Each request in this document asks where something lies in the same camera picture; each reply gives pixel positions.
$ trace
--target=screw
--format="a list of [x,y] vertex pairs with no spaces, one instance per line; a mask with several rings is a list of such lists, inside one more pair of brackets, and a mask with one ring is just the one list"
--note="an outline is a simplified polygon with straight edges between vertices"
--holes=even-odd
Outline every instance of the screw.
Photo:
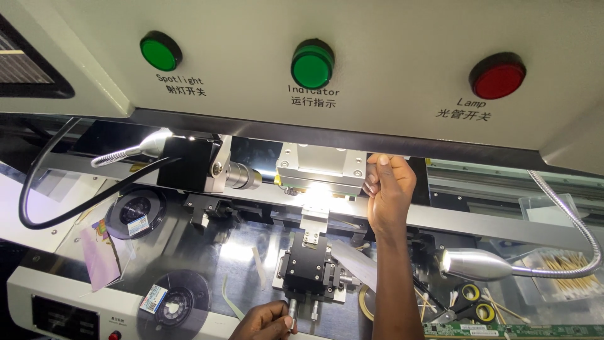
[[214,175],[219,175],[221,172],[222,172],[222,164],[220,164],[220,162],[214,163],[214,166],[212,167],[212,173]]

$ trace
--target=barcode sticker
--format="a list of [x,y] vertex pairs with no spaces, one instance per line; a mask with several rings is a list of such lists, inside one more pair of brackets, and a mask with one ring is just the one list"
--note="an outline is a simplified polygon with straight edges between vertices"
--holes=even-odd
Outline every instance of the barcode sticker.
[[139,233],[149,227],[149,221],[147,215],[128,223],[128,234],[130,236]]
[[145,298],[143,299],[143,302],[141,303],[141,309],[155,314],[155,311],[157,311],[157,307],[161,303],[161,300],[164,299],[165,293],[167,291],[167,289],[154,284],[153,287],[151,287],[151,289],[149,290],[149,293],[147,293],[147,296],[145,296]]
[[471,335],[481,336],[499,336],[499,332],[496,330],[473,330],[470,329]]
[[487,330],[486,325],[459,325],[461,329]]

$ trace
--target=green indicator light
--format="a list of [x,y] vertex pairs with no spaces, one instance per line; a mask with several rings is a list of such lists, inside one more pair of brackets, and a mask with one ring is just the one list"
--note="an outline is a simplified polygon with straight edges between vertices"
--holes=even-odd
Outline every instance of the green indicator light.
[[332,49],[319,39],[302,42],[292,58],[292,77],[308,90],[325,87],[332,78],[335,57]]
[[141,53],[151,66],[161,71],[172,71],[182,61],[182,52],[176,42],[158,31],[151,31],[141,40]]

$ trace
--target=scissors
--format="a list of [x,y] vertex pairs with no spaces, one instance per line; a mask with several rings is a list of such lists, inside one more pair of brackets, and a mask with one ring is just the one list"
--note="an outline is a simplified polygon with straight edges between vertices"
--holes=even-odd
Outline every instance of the scissors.
[[453,306],[433,320],[433,323],[470,319],[480,324],[490,324],[495,320],[495,310],[485,299],[482,299],[480,289],[475,284],[470,282],[460,284],[454,292],[457,292],[457,299]]

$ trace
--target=circuit board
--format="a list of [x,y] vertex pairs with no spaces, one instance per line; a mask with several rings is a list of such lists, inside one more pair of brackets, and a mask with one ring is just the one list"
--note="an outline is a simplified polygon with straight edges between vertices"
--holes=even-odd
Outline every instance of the circuit board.
[[604,339],[604,325],[423,324],[423,332],[426,339]]

